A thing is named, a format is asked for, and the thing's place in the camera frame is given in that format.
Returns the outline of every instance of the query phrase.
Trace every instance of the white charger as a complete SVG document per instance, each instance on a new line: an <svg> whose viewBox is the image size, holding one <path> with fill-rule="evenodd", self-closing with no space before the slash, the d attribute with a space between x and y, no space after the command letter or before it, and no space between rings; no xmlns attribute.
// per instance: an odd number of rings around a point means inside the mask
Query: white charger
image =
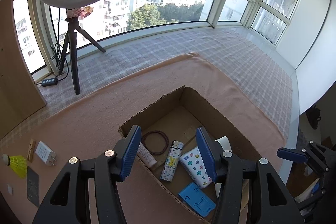
<svg viewBox="0 0 336 224"><path fill-rule="evenodd" d="M56 161L56 153L52 151L44 142L39 142L35 153L46 165L54 165L53 162Z"/></svg>

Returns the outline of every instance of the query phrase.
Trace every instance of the power adapter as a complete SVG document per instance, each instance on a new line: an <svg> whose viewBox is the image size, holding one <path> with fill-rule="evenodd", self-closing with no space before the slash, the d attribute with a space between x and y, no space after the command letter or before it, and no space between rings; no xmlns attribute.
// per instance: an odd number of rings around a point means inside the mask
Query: power adapter
<svg viewBox="0 0 336 224"><path fill-rule="evenodd" d="M42 80L42 87L54 86L57 85L57 83L58 83L57 77L44 79Z"/></svg>
<svg viewBox="0 0 336 224"><path fill-rule="evenodd" d="M56 153L52 151L44 142L39 142L35 153L46 165L54 165Z"/></svg>

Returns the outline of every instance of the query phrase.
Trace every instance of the screw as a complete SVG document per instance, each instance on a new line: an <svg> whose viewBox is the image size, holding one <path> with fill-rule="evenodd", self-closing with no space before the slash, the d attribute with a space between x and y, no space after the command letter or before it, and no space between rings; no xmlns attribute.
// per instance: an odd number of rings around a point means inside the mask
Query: screw
<svg viewBox="0 0 336 224"><path fill-rule="evenodd" d="M78 162L78 159L76 157L72 157L72 158L70 158L69 162L71 164L75 164L76 162Z"/></svg>
<svg viewBox="0 0 336 224"><path fill-rule="evenodd" d="M114 155L114 151L113 150L107 150L106 152L105 152L105 156L106 157L111 157L111 156L113 156Z"/></svg>
<svg viewBox="0 0 336 224"><path fill-rule="evenodd" d="M231 151L224 151L224 152L223 152L223 156L224 156L225 158L230 158L230 157L232 157L232 152L231 152Z"/></svg>
<svg viewBox="0 0 336 224"><path fill-rule="evenodd" d="M261 164L268 164L268 160L265 159L265 158L260 158L259 162L260 162Z"/></svg>

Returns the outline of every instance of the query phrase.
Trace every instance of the patterned lighter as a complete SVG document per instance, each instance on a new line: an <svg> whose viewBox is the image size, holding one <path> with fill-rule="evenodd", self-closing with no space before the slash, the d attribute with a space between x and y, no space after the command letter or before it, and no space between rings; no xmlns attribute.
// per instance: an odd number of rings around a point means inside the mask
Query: patterned lighter
<svg viewBox="0 0 336 224"><path fill-rule="evenodd" d="M167 181L173 180L177 164L182 154L182 148L183 143L179 141L172 142L160 179Z"/></svg>

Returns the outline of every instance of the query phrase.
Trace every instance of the shuttlecock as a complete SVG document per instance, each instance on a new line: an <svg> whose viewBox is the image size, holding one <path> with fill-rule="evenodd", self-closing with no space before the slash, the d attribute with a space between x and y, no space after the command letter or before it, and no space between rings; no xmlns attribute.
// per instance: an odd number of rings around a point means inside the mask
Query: shuttlecock
<svg viewBox="0 0 336 224"><path fill-rule="evenodd" d="M27 176L27 163L23 156L11 156L2 154L3 162L9 166L21 179Z"/></svg>

